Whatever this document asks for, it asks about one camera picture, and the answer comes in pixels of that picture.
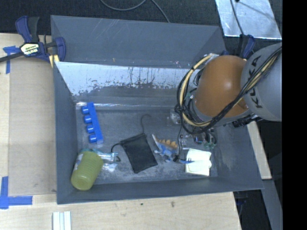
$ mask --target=blue clamp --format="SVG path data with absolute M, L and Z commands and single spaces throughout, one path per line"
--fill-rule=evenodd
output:
M 0 209 L 8 209 L 9 206 L 15 205 L 32 205 L 32 196 L 8 197 L 8 176 L 2 177 Z
M 56 47 L 58 49 L 57 55 L 60 61 L 63 61 L 66 55 L 65 41 L 63 37 L 55 38 L 54 42 L 42 43 L 39 41 L 37 35 L 37 22 L 39 17 L 20 17 L 15 25 L 19 35 L 24 39 L 24 44 L 20 46 L 20 50 L 17 53 L 1 57 L 0 62 L 8 61 L 20 56 L 35 57 L 46 62 L 50 62 L 50 54 L 48 48 Z
M 20 17 L 16 23 L 16 29 L 19 35 L 21 35 L 24 39 L 24 45 L 38 45 L 37 52 L 26 54 L 24 51 L 25 57 L 35 57 L 38 59 L 42 59 L 44 61 L 49 61 L 50 54 L 46 51 L 46 46 L 39 41 L 38 36 L 36 35 L 37 22 L 39 17 L 28 17 L 22 16 Z M 58 37 L 55 39 L 55 45 L 58 47 L 58 57 L 60 61 L 63 61 L 66 54 L 65 42 L 62 37 Z
M 100 130 L 94 103 L 88 102 L 85 106 L 81 108 L 81 112 L 84 115 L 84 123 L 87 124 L 86 132 L 90 134 L 88 136 L 88 141 L 90 143 L 97 142 L 97 144 L 103 143 L 104 139 Z
M 9 47 L 4 47 L 3 51 L 9 56 L 10 54 L 19 53 L 20 49 L 17 48 L 16 46 L 9 46 Z M 8 60 L 6 62 L 5 74 L 10 73 L 10 71 L 11 71 L 11 62 Z

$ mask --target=black wire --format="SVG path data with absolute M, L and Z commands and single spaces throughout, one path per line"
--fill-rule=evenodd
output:
M 113 148 L 116 147 L 116 146 L 118 146 L 118 145 L 120 145 L 120 143 L 116 143 L 116 144 L 114 144 L 114 145 L 111 147 L 111 152 L 112 152 L 112 153 L 113 153 Z
M 141 5 L 143 5 L 147 0 L 143 0 L 142 2 L 140 2 L 138 5 L 131 7 L 131 8 L 127 8 L 127 9 L 119 9 L 119 8 L 115 8 L 112 7 L 110 5 L 108 5 L 106 2 L 104 2 L 103 0 L 100 0 L 105 6 L 107 6 L 108 8 L 112 9 L 112 10 L 116 10 L 116 11 L 130 11 L 130 10 L 134 10 L 138 7 L 140 7 Z M 166 14 L 164 13 L 164 11 L 161 9 L 161 7 L 155 2 L 155 0 L 151 0 L 154 5 L 160 10 L 160 12 L 162 13 L 162 15 L 165 17 L 165 19 L 167 20 L 168 23 L 170 23 L 168 17 L 166 16 Z
M 234 7 L 234 4 L 233 4 L 232 0 L 230 0 L 230 3 L 231 3 L 232 10 L 234 12 L 234 15 L 235 15 L 236 22 L 237 22 L 238 27 L 239 27 L 239 29 L 241 31 L 241 34 L 245 35 L 244 32 L 243 32 L 243 29 L 242 29 L 242 27 L 240 25 L 239 19 L 238 19 L 237 15 L 236 15 L 235 7 Z
M 144 115 L 141 117 L 142 134 L 144 134 L 143 118 L 144 118 L 145 116 L 151 117 L 149 114 L 144 114 Z

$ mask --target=blue tape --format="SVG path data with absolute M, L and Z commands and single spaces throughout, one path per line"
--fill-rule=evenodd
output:
M 32 205 L 33 196 L 8 197 L 8 184 L 9 184 L 8 176 L 2 177 L 0 209 L 8 209 L 9 206 L 15 206 L 15 205 Z
M 3 48 L 4 52 L 9 56 L 10 54 L 15 54 L 15 53 L 19 53 L 20 49 L 17 48 L 16 46 L 9 46 L 9 47 L 4 47 Z M 6 62 L 6 70 L 5 70 L 5 74 L 9 74 L 11 71 L 11 62 L 8 60 Z
M 97 142 L 97 144 L 103 143 L 104 139 L 99 126 L 94 103 L 88 102 L 81 108 L 81 112 L 84 115 L 83 121 L 87 124 L 86 132 L 89 134 L 88 141 L 90 143 Z

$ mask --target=wooden table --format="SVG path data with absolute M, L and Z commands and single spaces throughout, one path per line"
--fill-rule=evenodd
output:
M 0 34 L 0 57 L 4 46 L 20 46 L 18 34 Z M 31 59 L 18 59 L 29 64 Z M 6 63 L 0 63 L 0 177 L 8 176 L 10 75 Z M 260 173 L 271 178 L 257 125 L 248 126 Z M 31 206 L 10 206 L 0 210 L 1 230 L 52 229 L 52 213 L 70 211 L 73 230 L 169 230 L 169 229 L 241 229 L 233 193 L 183 197 L 124 200 L 83 204 L 57 205 L 56 194 L 34 195 Z

